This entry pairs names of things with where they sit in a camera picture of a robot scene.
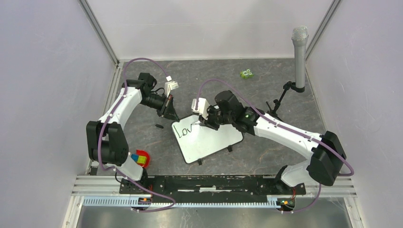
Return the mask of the white whiteboard black frame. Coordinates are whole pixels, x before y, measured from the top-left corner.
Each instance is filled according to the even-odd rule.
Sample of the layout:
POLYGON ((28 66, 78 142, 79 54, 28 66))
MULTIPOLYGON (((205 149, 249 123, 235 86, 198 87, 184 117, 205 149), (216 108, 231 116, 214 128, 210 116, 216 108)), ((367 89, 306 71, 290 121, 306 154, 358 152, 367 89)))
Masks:
POLYGON ((230 124, 222 125, 218 130, 202 126, 199 114, 191 114, 173 122, 171 130, 186 164, 232 147, 244 139, 243 134, 230 124))

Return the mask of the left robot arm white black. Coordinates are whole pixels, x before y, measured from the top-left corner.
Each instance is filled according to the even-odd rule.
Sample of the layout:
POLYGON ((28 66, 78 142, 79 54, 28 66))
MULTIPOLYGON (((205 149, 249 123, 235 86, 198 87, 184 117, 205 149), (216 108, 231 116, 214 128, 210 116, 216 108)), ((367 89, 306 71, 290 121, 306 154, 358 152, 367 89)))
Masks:
POLYGON ((156 84, 156 79, 149 73, 140 73, 136 80, 126 80, 112 107, 97 121, 86 125, 90 160, 99 162, 105 171, 114 169, 126 179, 131 179, 132 189, 140 194, 149 189, 149 180, 143 177, 144 168, 131 157, 124 134, 128 118, 138 105, 144 105, 156 110, 161 118, 179 120, 171 94, 178 88, 178 83, 168 79, 161 95, 153 90, 156 84))

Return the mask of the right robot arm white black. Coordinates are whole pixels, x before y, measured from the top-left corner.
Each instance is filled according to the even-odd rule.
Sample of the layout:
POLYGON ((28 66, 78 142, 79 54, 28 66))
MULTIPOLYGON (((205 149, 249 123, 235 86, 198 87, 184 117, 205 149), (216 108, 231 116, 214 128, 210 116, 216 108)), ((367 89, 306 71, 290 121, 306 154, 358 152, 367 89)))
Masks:
POLYGON ((230 90, 218 93, 215 103, 211 105, 204 98, 193 100, 192 110, 198 113, 202 126, 219 130, 221 126, 232 125, 241 133, 273 140, 305 158, 305 161, 287 165, 278 172, 274 181, 277 192, 286 194, 308 181, 334 185, 346 160, 335 133, 319 134, 284 123, 260 109, 243 106, 230 90))

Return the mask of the red bowl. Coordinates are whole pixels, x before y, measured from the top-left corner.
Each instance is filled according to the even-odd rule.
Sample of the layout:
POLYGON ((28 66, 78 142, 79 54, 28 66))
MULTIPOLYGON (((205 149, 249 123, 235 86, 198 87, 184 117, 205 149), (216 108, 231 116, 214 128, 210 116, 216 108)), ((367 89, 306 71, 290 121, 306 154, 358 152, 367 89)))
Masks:
POLYGON ((142 166, 143 168, 147 168, 151 160, 148 152, 143 150, 136 150, 136 156, 137 156, 136 163, 142 166))

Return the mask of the colourful cube block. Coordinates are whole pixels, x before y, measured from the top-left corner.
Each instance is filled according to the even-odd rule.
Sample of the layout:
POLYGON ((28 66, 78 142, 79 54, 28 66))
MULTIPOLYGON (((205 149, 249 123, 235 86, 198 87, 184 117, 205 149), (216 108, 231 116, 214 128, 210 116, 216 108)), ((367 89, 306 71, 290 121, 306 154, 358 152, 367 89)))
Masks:
POLYGON ((131 154, 131 158, 141 167, 147 167, 149 164, 149 158, 147 156, 131 154))

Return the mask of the green toy block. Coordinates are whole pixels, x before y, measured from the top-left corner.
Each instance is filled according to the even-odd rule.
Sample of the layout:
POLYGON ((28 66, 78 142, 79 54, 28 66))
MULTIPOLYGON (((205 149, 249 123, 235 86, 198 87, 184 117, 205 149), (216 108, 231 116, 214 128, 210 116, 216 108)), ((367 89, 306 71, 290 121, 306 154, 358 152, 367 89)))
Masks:
POLYGON ((241 78, 247 79, 247 78, 251 78, 253 76, 254 76, 254 74, 250 69, 240 71, 240 77, 241 78))

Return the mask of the black microphone stand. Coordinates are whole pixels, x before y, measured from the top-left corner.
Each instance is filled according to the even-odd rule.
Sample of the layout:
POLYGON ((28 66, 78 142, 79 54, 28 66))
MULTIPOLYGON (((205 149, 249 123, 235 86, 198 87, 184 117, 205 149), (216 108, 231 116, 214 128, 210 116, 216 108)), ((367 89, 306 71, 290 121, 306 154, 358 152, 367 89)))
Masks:
POLYGON ((272 116, 272 117, 274 117, 275 119, 277 119, 277 120, 282 121, 282 119, 281 119, 281 118, 278 116, 278 114, 277 114, 277 110, 280 108, 281 102, 282 102, 282 100, 283 100, 283 98, 284 98, 286 92, 287 92, 288 90, 290 90, 290 89, 292 89, 292 90, 294 90, 294 91, 296 91, 296 92, 298 92, 298 93, 302 93, 302 92, 305 91, 305 87, 299 88, 299 87, 296 86, 296 83, 295 83, 295 82, 288 81, 288 82, 286 82, 286 83, 283 85, 283 92, 282 92, 280 98, 273 100, 273 104, 274 104, 274 108, 273 108, 273 109, 270 107, 268 101, 266 101, 266 104, 267 104, 267 106, 268 106, 268 108, 269 108, 269 110, 267 111, 267 113, 268 113, 270 116, 272 116))

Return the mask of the grey microphone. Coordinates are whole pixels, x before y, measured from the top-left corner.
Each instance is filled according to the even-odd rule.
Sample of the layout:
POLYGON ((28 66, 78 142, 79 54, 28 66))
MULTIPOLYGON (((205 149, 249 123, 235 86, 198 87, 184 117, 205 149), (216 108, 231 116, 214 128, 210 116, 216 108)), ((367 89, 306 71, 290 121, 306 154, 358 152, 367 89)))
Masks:
POLYGON ((295 61, 295 86, 294 90, 302 93, 305 91, 306 77, 306 47, 308 41, 307 26, 299 26, 293 29, 292 42, 294 46, 295 61))

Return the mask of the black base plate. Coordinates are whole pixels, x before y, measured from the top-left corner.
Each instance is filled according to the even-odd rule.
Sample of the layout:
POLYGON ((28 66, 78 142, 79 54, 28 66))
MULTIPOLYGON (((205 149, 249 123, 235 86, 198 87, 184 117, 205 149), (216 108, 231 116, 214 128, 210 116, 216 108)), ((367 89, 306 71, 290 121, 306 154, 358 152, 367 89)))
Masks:
POLYGON ((143 177, 140 189, 121 179, 121 194, 153 192, 152 203, 261 203, 268 195, 305 195, 303 183, 289 187, 274 176, 265 175, 155 175, 143 177))

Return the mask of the aluminium frame rail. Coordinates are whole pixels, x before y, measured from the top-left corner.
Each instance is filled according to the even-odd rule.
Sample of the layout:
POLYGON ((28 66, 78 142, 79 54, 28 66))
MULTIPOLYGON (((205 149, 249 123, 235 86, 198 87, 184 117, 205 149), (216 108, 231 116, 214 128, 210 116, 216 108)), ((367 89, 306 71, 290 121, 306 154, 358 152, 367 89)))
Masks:
POLYGON ((114 176, 77 176, 71 196, 120 196, 114 176))

